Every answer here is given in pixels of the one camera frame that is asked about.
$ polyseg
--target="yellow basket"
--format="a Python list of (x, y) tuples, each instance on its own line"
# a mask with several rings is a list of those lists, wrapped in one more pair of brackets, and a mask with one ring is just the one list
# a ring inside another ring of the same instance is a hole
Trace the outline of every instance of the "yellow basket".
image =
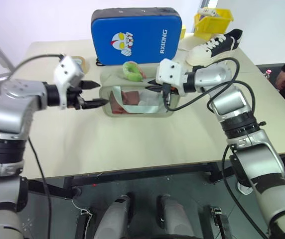
[(219, 16), (205, 16), (200, 20), (201, 15), (194, 16), (196, 30), (195, 36), (209, 40), (216, 33), (225, 33), (229, 23), (233, 21), (232, 13), (229, 9), (216, 8)]

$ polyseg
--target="floor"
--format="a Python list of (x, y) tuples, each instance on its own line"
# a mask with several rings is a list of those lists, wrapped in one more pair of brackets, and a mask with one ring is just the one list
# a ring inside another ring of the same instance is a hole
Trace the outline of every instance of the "floor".
[[(129, 234), (135, 236), (148, 236), (163, 234), (155, 222), (155, 201), (158, 195), (170, 194), (181, 203), (190, 219), (197, 237), (202, 237), (199, 213), (206, 205), (218, 206), (228, 215), (231, 231), (235, 239), (259, 238), (257, 232), (242, 215), (232, 201), (223, 182), (215, 185), (209, 184), (207, 175), (202, 172), (186, 173), (172, 176), (162, 176), (130, 181), (98, 184), (82, 187), (82, 195), (74, 200), (79, 207), (90, 207), (97, 214), (92, 220), (88, 239), (92, 238), (92, 230), (104, 214), (108, 205), (119, 195), (134, 192), (136, 196), (135, 214), (129, 227)], [(267, 231), (267, 226), (260, 214), (253, 194), (244, 196), (236, 190), (235, 177), (228, 179), (236, 197), (247, 210), (249, 215), (262, 229)], [(49, 179), (48, 183), (62, 186), (62, 179)], [(73, 239), (76, 230), (76, 221), (79, 210), (70, 200), (52, 198), (53, 219), (52, 239)], [(47, 228), (47, 203), (44, 196), (29, 194), (27, 207), (20, 213), (25, 236), (30, 239), (43, 239)], [(213, 228), (215, 239), (220, 238), (218, 228)]]

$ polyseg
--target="shoelace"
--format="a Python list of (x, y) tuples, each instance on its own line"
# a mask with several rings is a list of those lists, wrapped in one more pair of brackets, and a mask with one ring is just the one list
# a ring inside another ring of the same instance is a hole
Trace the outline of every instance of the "shoelace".
[(215, 36), (214, 38), (211, 38), (210, 41), (202, 44), (202, 46), (204, 46), (206, 49), (209, 48), (211, 50), (212, 48), (215, 48), (216, 46), (218, 46), (220, 42), (223, 42), (226, 39), (227, 38), (225, 37), (225, 35), (219, 34)]

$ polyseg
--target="white sneaker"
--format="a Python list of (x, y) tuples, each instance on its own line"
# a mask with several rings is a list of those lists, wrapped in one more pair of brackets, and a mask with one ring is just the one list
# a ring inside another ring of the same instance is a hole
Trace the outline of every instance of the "white sneaker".
[(219, 59), (230, 57), (238, 48), (241, 36), (240, 29), (218, 34), (207, 43), (194, 47), (189, 52), (186, 62), (191, 66), (208, 66)]
[(239, 192), (242, 193), (243, 195), (249, 195), (250, 193), (253, 192), (252, 188), (246, 187), (239, 182), (237, 183), (237, 188)]

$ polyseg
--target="black sneaker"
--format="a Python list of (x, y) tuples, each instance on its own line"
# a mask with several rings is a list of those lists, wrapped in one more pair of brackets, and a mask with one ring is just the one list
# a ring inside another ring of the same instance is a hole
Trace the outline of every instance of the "black sneaker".
[(233, 29), (226, 34), (218, 34), (207, 43), (194, 47), (186, 58), (192, 66), (207, 66), (224, 57), (232, 56), (241, 41), (242, 30)]

